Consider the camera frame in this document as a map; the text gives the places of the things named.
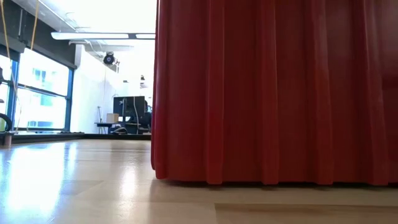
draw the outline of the red curtain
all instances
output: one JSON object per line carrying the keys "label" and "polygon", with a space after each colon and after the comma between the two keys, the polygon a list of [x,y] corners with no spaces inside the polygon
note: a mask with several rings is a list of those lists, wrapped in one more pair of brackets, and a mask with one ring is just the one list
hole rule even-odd
{"label": "red curtain", "polygon": [[398,182],[398,1],[158,0],[159,179]]}

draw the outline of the cardboard box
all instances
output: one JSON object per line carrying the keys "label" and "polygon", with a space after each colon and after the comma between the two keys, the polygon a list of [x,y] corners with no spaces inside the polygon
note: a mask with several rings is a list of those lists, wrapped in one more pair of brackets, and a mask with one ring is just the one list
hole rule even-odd
{"label": "cardboard box", "polygon": [[119,114],[106,114],[107,123],[117,123],[119,122]]}

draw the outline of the ceiling light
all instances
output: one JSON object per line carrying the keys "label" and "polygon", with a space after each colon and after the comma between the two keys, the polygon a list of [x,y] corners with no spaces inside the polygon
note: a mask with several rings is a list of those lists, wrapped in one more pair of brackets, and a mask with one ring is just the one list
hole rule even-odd
{"label": "ceiling light", "polygon": [[69,41],[69,45],[71,44],[88,44],[88,40],[71,40]]}
{"label": "ceiling light", "polygon": [[155,34],[136,34],[137,39],[155,39]]}
{"label": "ceiling light", "polygon": [[89,32],[52,32],[52,38],[55,40],[105,40],[105,39],[128,39],[129,34],[115,33],[89,33]]}

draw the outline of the computer monitor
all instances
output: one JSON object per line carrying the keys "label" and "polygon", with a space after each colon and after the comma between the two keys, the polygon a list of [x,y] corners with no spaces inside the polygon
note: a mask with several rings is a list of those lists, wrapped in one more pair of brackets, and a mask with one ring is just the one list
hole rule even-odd
{"label": "computer monitor", "polygon": [[119,114],[120,117],[141,117],[145,115],[146,104],[144,96],[125,96],[113,98],[113,113]]}

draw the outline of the security camera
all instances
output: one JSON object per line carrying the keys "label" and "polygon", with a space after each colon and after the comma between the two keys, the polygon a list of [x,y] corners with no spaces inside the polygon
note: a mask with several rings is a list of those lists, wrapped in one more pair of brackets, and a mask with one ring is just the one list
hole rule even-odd
{"label": "security camera", "polygon": [[104,64],[106,65],[114,65],[118,63],[118,60],[114,57],[113,52],[107,52],[104,58]]}

